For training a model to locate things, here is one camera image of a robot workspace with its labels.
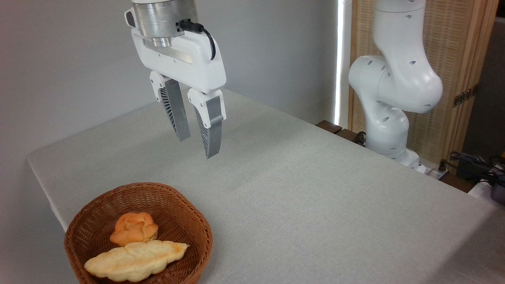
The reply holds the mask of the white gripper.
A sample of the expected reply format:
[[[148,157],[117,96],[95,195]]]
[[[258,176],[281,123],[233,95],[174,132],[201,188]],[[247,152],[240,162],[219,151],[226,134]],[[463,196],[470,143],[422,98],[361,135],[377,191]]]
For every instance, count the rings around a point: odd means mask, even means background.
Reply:
[[[219,153],[224,97],[219,90],[226,73],[219,47],[203,31],[184,30],[180,23],[195,24],[194,7],[132,7],[125,21],[141,62],[152,70],[150,82],[180,141],[191,136],[179,82],[189,86],[206,158]]]

